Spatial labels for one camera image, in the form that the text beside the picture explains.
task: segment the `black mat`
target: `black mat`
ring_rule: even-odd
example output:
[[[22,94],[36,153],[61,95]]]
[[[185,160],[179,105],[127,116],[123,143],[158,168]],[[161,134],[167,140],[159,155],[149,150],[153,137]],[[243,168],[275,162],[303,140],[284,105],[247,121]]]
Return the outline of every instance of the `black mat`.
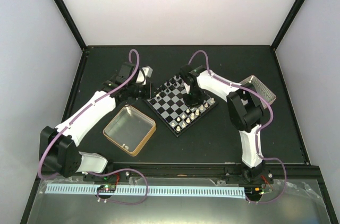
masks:
[[[154,69],[152,80],[155,86],[176,74],[198,49],[208,53],[210,68],[220,76],[235,82],[249,75],[257,76],[277,96],[272,105],[274,121],[261,132],[264,156],[279,157],[285,163],[304,163],[299,131],[273,56],[275,54],[269,46],[90,47],[72,113],[92,97],[102,82],[120,69],[122,63],[128,60],[131,48],[139,51],[141,66],[151,66]],[[193,66],[202,64],[205,64],[203,55],[198,55],[192,63]],[[239,163],[242,155],[239,132],[229,120],[227,104],[217,97],[215,99],[219,101],[218,107],[178,138],[145,102],[139,100],[134,106],[156,121],[157,130],[136,157],[129,156],[103,136],[104,127],[120,107],[106,115],[89,131],[79,150],[100,153],[114,162]]]

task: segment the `white panel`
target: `white panel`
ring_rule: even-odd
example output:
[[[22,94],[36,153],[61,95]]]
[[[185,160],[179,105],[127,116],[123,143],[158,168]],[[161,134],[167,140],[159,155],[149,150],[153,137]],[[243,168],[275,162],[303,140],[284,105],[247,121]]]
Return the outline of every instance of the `white panel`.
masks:
[[[64,0],[87,45],[270,45],[294,0]]]
[[[53,0],[0,0],[0,47],[1,223],[20,223],[40,131],[60,122],[81,50]]]
[[[306,0],[278,48],[312,164],[340,219],[340,0]]]

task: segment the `robotic arm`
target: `robotic arm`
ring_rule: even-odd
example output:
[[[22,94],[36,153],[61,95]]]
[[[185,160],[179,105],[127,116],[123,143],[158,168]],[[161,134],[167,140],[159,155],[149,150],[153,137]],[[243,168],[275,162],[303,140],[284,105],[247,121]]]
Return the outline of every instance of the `robotic arm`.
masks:
[[[261,127],[261,119],[264,116],[264,107],[261,100],[247,91],[239,89],[243,86],[256,92],[256,87],[244,80],[243,83],[235,83],[222,78],[216,74],[211,76],[207,69],[200,66],[193,70],[189,65],[183,66],[180,75],[184,81],[187,94],[183,96],[185,103],[190,107],[196,107],[203,103],[205,94],[203,90],[208,90],[225,100],[228,104],[229,117],[239,132],[242,144],[242,162],[245,165],[243,176],[250,180],[262,171],[262,156],[260,134],[258,133],[258,150],[256,149],[256,131]],[[260,89],[266,91],[268,95],[275,96],[269,89],[260,83]]]
[[[124,63],[119,74],[104,82],[103,87],[95,92],[94,96],[72,117],[55,128],[47,126],[41,131],[40,158],[51,140],[65,127],[68,127],[46,156],[44,164],[47,167],[64,177],[70,177],[77,172],[102,173],[104,171],[107,165],[106,158],[96,153],[79,152],[77,147],[88,131],[123,101],[128,98],[149,99],[154,97],[155,89],[152,83],[148,81],[152,69],[143,67],[124,87],[100,101],[95,101],[125,82],[134,68],[134,64]]]

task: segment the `gray wall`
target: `gray wall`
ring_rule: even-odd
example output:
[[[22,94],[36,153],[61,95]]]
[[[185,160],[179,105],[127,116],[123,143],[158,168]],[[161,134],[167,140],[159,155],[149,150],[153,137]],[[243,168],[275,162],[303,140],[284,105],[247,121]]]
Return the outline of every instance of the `gray wall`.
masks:
[[[81,50],[53,0],[0,0],[0,212],[19,223],[39,133],[61,120]]]
[[[311,162],[340,218],[340,0],[306,0],[277,53]]]

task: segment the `black square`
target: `black square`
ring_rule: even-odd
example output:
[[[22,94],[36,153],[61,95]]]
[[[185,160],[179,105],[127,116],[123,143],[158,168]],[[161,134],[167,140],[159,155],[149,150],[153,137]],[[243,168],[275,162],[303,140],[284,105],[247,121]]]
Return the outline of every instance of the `black square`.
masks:
[[[174,110],[171,107],[169,107],[166,111],[168,112],[168,114],[172,114],[174,112]]]
[[[170,98],[173,98],[174,96],[175,96],[175,94],[173,93],[173,92],[170,92],[169,94],[168,94],[168,96],[170,97]]]
[[[165,112],[164,108],[163,107],[159,107],[158,110],[159,114],[162,114]]]
[[[180,115],[183,111],[179,108],[175,111],[178,115]]]
[[[173,117],[171,117],[171,116],[169,115],[168,117],[165,118],[165,120],[166,120],[168,123],[170,123],[170,122],[172,122],[174,119],[173,119]]]
[[[161,106],[162,105],[164,105],[165,104],[165,101],[164,101],[164,99],[161,99],[161,100],[159,100],[159,102],[158,102]]]
[[[172,101],[171,99],[167,102],[168,105],[172,106],[175,102]]]
[[[178,105],[179,107],[181,107],[182,105],[184,105],[184,103],[183,103],[182,100],[180,99],[179,101],[176,102],[176,105]]]

